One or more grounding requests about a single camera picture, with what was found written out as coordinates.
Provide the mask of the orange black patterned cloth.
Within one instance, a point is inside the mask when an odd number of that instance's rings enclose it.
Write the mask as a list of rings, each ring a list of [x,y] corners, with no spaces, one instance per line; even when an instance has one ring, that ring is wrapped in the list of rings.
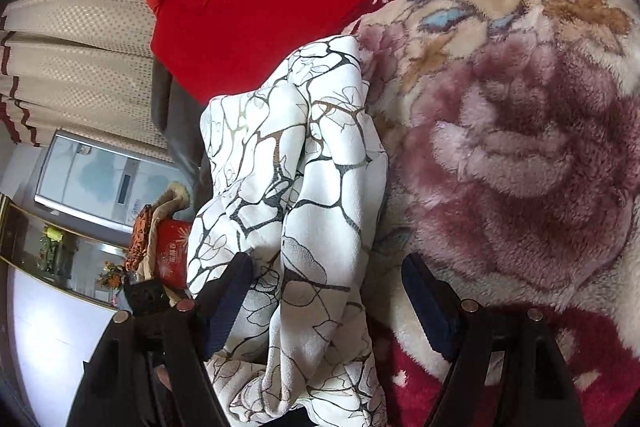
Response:
[[[137,271],[146,254],[149,245],[153,212],[154,207],[152,205],[145,205],[138,213],[136,220],[134,220],[130,245],[125,260],[125,269],[128,272]]]

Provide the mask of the beige quilted jacket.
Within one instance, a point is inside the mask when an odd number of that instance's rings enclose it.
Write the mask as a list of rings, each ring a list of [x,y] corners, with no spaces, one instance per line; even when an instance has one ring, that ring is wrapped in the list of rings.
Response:
[[[134,272],[139,281],[151,280],[155,275],[160,225],[172,219],[177,212],[191,205],[188,189],[180,182],[172,181],[166,191],[151,205],[145,205],[134,221],[134,231],[125,268]]]

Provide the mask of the floral red beige sofa blanket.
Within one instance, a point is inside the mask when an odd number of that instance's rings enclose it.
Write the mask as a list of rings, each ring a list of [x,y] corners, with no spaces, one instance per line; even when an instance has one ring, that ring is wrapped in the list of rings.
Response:
[[[538,308],[586,423],[613,425],[639,387],[639,0],[384,0],[347,30],[390,161],[362,288],[390,425],[422,425],[448,369],[412,253]]]

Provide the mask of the white black-patterned coat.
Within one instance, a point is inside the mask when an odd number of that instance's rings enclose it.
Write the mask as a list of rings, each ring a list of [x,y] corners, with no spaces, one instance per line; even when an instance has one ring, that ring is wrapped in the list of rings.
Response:
[[[253,262],[229,337],[205,363],[232,425],[298,409],[319,426],[386,424],[360,296],[388,165],[367,94],[357,41],[333,36],[201,116],[213,195],[189,236],[189,289],[236,254]]]

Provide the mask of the dark brown leather sofa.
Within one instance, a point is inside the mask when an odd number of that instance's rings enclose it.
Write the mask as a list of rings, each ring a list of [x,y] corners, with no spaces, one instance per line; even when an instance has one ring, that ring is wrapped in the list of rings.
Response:
[[[152,65],[151,119],[171,160],[191,187],[195,211],[212,198],[210,164],[200,130],[204,106],[180,86],[156,57]]]

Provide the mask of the wooden display cabinet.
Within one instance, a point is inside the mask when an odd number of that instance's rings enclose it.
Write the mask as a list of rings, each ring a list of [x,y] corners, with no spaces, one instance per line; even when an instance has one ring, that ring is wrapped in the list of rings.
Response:
[[[122,275],[126,251],[60,228],[1,196],[1,260],[43,283],[96,305],[126,306]]]

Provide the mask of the red gift box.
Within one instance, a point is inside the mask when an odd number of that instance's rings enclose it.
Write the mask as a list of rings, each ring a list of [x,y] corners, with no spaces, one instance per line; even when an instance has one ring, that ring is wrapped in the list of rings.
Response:
[[[157,227],[155,275],[172,289],[186,289],[186,258],[191,225],[165,219]]]

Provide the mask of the beige dotted curtain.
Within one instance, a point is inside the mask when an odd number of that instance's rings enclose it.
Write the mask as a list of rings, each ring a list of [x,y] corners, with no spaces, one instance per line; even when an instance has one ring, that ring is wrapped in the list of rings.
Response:
[[[45,147],[58,131],[164,159],[152,123],[145,0],[9,0],[1,11],[1,134]]]

